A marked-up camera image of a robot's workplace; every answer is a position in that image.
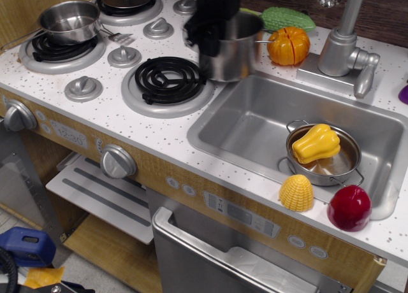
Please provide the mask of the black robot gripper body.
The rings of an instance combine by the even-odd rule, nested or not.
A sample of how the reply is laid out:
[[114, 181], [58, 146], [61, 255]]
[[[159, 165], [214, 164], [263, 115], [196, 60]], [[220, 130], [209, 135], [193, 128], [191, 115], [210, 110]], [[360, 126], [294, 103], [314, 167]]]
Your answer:
[[185, 42], [215, 57], [226, 37], [226, 24], [239, 11], [240, 0], [196, 0], [196, 11], [184, 24]]

